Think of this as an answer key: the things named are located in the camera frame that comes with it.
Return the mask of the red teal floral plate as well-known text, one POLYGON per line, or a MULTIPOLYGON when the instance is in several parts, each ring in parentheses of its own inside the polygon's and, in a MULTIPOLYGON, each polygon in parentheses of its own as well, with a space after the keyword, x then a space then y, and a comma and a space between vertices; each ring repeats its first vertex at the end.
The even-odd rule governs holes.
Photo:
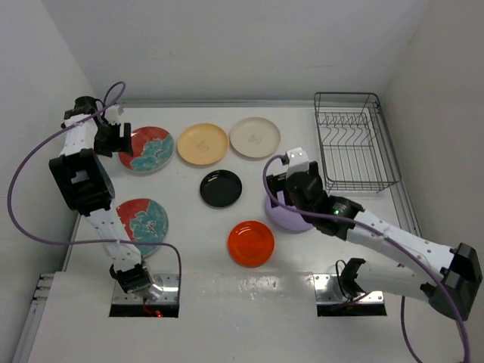
POLYGON ((130 172, 150 174, 162 169, 174 154, 175 142, 165 129, 156 126, 145 126, 131 134, 132 152, 119 153, 120 163, 130 172))
POLYGON ((129 238, 144 243, 137 245, 142 257, 148 258, 161 248, 160 243, 168 233, 169 219, 158 202, 148 198, 128 200, 116 211, 129 238))

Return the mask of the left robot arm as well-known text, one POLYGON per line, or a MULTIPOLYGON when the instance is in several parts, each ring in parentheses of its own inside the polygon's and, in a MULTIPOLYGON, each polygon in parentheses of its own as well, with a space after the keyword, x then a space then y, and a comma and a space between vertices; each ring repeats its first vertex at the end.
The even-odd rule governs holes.
POLYGON ((119 122, 117 106, 97 112, 96 99, 82 96, 64 113, 64 148, 49 161, 49 169, 67 206, 84 216, 102 239, 111 277, 124 293, 148 300, 154 279, 119 218, 113 183, 98 158, 133 155, 131 125, 119 122))

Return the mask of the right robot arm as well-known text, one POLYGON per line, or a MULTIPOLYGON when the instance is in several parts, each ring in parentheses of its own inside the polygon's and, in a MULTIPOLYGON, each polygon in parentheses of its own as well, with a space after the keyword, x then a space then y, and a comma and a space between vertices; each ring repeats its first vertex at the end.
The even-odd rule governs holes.
POLYGON ((391 259, 390 267, 352 257, 340 272, 340 290, 352 298, 380 290, 428 303, 439 314, 467 321, 483 280, 477 251, 433 243, 374 215, 361 204, 330 195, 322 185, 318 164, 300 171, 262 175, 272 206, 281 206, 277 192, 289 202, 284 209, 302 217, 329 237, 373 250, 391 259))

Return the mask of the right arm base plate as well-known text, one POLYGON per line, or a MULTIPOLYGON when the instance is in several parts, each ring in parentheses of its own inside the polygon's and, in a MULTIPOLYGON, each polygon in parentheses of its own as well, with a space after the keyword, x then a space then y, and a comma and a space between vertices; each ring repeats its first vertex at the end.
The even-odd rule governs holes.
POLYGON ((386 316, 383 293, 359 293, 354 299, 343 296, 336 274, 314 274, 317 316, 320 318, 386 316))

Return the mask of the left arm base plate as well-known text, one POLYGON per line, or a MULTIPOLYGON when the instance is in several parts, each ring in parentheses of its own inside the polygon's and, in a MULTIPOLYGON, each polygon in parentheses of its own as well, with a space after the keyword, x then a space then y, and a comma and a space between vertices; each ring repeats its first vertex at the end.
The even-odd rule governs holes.
POLYGON ((111 318, 178 318, 177 274, 154 275, 153 297, 144 301, 133 293, 124 293, 115 283, 110 305, 111 318))

